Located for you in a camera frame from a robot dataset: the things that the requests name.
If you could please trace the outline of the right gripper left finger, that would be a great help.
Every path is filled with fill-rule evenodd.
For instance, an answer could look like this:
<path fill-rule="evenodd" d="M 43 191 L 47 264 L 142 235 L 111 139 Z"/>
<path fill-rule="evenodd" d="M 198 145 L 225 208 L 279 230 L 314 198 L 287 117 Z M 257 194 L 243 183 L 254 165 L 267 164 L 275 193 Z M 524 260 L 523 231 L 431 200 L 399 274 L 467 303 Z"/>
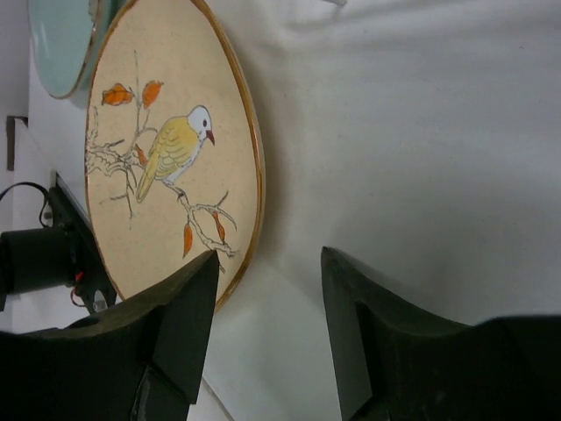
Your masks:
<path fill-rule="evenodd" d="M 184 420 L 198 397 L 219 259 L 63 329 L 1 336 L 4 420 Z"/>

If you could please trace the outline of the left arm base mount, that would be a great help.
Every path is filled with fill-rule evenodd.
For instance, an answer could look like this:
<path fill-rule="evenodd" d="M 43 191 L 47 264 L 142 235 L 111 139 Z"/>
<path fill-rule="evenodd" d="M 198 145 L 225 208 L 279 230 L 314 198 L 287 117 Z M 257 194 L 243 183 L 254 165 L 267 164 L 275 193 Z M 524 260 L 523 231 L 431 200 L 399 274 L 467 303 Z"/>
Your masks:
<path fill-rule="evenodd" d="M 1 233 L 1 307 L 9 296 L 58 286 L 70 288 L 71 303 L 90 314 L 115 305 L 117 292 L 79 207 L 58 182 L 49 189 L 17 182 L 1 196 L 24 186 L 41 194 L 40 227 Z"/>

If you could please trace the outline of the light green round plate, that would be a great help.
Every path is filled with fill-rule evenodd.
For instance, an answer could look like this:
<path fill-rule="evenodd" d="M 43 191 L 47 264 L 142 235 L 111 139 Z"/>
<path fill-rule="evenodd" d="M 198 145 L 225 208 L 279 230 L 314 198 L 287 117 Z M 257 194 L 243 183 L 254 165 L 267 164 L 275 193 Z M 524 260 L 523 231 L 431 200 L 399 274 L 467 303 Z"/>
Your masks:
<path fill-rule="evenodd" d="M 27 3 L 35 68 L 49 96 L 68 98 L 89 79 L 119 6 L 110 0 Z"/>

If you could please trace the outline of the beige bird plate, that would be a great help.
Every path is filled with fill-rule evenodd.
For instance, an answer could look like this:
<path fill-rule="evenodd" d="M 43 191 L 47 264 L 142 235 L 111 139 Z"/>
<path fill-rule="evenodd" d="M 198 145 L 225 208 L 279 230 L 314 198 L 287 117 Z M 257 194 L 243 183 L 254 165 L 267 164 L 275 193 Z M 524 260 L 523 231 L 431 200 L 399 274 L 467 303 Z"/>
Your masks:
<path fill-rule="evenodd" d="M 241 281 L 265 208 L 244 72 L 203 1 L 129 1 L 104 38 L 85 139 L 89 220 L 122 298 L 218 256 L 217 304 Z"/>

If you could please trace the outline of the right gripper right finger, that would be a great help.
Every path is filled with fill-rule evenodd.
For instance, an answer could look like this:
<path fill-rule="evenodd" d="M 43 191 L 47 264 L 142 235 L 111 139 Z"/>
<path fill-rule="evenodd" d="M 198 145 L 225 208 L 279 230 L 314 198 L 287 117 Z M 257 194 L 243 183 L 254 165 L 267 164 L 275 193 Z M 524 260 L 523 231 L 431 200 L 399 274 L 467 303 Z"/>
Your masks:
<path fill-rule="evenodd" d="M 559 419 L 559 316 L 460 324 L 331 247 L 321 275 L 342 419 Z"/>

